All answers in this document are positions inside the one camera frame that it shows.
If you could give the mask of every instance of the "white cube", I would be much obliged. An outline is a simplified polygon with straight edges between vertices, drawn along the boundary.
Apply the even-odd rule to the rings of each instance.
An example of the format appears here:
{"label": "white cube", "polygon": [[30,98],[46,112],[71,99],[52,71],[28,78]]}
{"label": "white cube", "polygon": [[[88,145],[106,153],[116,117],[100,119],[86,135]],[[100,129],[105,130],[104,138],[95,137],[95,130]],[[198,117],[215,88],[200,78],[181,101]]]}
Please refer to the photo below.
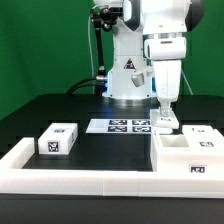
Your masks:
{"label": "white cube", "polygon": [[75,123],[52,123],[38,140],[39,154],[68,155],[77,135]]}

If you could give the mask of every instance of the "table surface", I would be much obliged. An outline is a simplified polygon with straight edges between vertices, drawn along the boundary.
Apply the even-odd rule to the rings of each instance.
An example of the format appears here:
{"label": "table surface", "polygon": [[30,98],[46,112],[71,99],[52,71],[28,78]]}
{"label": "table surface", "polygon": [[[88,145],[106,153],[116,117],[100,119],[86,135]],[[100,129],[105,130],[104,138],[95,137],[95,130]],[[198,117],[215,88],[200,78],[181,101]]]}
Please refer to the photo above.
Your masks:
{"label": "table surface", "polygon": [[[93,118],[149,119],[149,110],[157,107],[118,106],[94,95],[41,95],[0,121],[0,156],[23,137],[37,140],[53,122],[72,122],[78,123],[78,138],[68,156],[40,156],[36,149],[24,169],[151,171],[150,135],[86,134],[86,129]],[[180,129],[183,124],[211,125],[224,135],[223,109],[224,98],[217,96],[180,96],[173,104]],[[24,210],[29,212],[23,218]],[[224,201],[1,194],[0,217],[7,223],[13,223],[10,212],[22,221],[35,216],[33,223],[223,223]]]}

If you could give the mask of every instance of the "white border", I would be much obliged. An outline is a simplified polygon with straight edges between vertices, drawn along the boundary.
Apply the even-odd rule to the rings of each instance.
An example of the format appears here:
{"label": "white border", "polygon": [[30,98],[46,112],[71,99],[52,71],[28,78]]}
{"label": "white border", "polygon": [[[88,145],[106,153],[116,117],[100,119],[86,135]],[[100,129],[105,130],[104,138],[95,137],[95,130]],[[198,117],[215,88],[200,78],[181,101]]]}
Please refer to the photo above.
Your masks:
{"label": "white border", "polygon": [[221,174],[21,169],[33,154],[24,138],[0,160],[0,193],[224,198]]}

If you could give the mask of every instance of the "white container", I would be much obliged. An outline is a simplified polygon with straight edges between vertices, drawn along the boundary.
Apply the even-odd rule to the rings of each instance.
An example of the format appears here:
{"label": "white container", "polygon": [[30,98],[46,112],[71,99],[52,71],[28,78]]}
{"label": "white container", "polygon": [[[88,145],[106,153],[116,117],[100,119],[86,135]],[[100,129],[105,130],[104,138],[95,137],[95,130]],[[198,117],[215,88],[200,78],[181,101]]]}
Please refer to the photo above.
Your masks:
{"label": "white container", "polygon": [[68,155],[77,135],[75,123],[52,123],[38,140],[39,154]]}
{"label": "white container", "polygon": [[153,171],[224,174],[224,138],[210,126],[183,126],[183,135],[152,133]]}

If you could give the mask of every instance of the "green screen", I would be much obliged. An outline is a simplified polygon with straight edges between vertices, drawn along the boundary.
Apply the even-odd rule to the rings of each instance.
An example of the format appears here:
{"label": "green screen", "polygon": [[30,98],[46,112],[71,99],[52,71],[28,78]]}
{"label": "green screen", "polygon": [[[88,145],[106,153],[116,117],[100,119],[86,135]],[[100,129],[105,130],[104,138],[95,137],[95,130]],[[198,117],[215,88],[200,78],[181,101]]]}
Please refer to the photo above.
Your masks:
{"label": "green screen", "polygon": [[[0,0],[0,119],[34,97],[65,93],[91,77],[88,17],[92,0]],[[224,96],[224,1],[206,1],[206,14],[186,36],[183,69],[195,95]],[[97,53],[91,28],[95,69]],[[103,33],[105,65],[112,34]],[[91,93],[83,89],[77,93]],[[189,94],[182,82],[181,94]]]}

